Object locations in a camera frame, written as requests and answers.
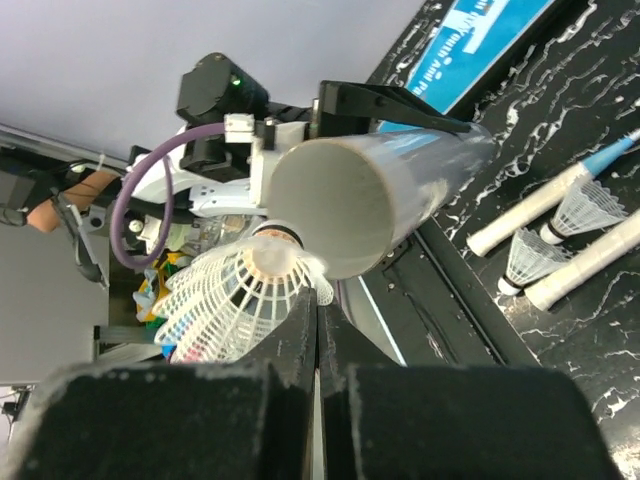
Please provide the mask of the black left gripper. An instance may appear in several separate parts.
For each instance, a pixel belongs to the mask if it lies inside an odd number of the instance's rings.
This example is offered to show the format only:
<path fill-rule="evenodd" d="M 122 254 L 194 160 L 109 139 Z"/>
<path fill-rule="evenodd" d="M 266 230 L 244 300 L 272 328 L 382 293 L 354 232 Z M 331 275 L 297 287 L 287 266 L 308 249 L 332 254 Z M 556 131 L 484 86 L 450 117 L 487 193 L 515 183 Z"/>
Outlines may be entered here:
<path fill-rule="evenodd" d="M 370 132 L 373 120 L 451 134 L 471 131 L 470 123 L 440 113 L 404 88 L 323 80 L 309 134 L 311 138 L 363 135 Z"/>

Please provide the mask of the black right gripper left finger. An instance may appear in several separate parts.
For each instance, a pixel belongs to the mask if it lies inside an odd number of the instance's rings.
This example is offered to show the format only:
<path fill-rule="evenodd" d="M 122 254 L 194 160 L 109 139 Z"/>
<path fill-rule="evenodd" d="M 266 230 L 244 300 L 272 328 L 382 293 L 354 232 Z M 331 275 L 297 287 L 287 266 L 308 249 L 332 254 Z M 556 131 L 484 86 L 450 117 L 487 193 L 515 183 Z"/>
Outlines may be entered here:
<path fill-rule="evenodd" d="M 303 289 L 285 320 L 238 364 L 261 382 L 252 455 L 255 479 L 311 475 L 317 301 Z"/>

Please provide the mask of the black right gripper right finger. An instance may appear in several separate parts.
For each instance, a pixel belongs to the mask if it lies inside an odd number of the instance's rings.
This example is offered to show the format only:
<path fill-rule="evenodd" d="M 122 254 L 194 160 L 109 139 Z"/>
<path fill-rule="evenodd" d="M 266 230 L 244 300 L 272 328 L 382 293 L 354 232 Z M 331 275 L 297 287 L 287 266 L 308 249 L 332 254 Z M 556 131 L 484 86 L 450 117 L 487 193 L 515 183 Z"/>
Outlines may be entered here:
<path fill-rule="evenodd" d="M 349 322 L 337 303 L 318 309 L 319 393 L 327 479 L 356 477 L 348 367 L 394 364 L 389 356 Z"/>

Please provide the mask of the white shuttlecock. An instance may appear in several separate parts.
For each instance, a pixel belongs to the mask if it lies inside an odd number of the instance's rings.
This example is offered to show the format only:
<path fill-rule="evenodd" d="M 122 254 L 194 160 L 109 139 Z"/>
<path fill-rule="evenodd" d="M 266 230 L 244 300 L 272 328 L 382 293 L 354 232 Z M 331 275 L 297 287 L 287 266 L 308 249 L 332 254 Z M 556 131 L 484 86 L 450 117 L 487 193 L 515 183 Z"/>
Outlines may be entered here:
<path fill-rule="evenodd" d="M 497 287 L 502 294 L 515 296 L 558 270 L 571 256 L 565 248 L 547 244 L 535 231 L 518 229 L 512 236 L 506 267 Z"/>
<path fill-rule="evenodd" d="M 333 301 L 325 262 L 307 252 L 292 227 L 266 221 L 249 236 L 216 246 L 172 275 L 152 308 L 163 324 L 154 342 L 173 363 L 230 363 L 289 315 L 301 291 Z"/>
<path fill-rule="evenodd" d="M 553 217 L 540 229 L 541 239 L 558 245 L 569 237 L 615 225 L 627 212 L 619 198 L 599 181 L 575 181 Z"/>

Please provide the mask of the white shuttlecock tube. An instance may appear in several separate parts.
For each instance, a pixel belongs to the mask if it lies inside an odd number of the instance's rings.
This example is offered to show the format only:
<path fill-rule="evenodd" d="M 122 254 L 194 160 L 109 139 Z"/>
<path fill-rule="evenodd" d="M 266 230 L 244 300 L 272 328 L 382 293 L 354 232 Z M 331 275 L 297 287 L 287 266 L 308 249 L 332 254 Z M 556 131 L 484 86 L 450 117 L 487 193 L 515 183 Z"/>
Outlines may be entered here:
<path fill-rule="evenodd" d="M 484 127 L 404 130 L 307 140 L 271 175 L 266 207 L 324 260 L 326 275 L 362 275 L 421 226 L 493 158 Z"/>

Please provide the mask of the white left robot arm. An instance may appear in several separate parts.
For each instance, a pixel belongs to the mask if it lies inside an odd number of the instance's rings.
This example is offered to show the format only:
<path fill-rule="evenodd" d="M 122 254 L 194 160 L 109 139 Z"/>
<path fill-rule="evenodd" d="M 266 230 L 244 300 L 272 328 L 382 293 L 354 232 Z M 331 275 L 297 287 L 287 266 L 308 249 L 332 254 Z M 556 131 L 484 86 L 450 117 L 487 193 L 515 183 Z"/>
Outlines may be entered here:
<path fill-rule="evenodd" d="M 455 136 L 471 130 L 469 123 L 396 86 L 323 80 L 309 107 L 273 102 L 257 80 L 220 52 L 203 57 L 182 76 L 176 113 L 184 129 L 168 141 L 156 164 L 143 171 L 151 154 L 132 148 L 139 182 L 128 207 L 162 218 L 171 205 L 177 224 L 262 214 L 273 168 L 307 140 L 369 134 L 378 121 Z"/>

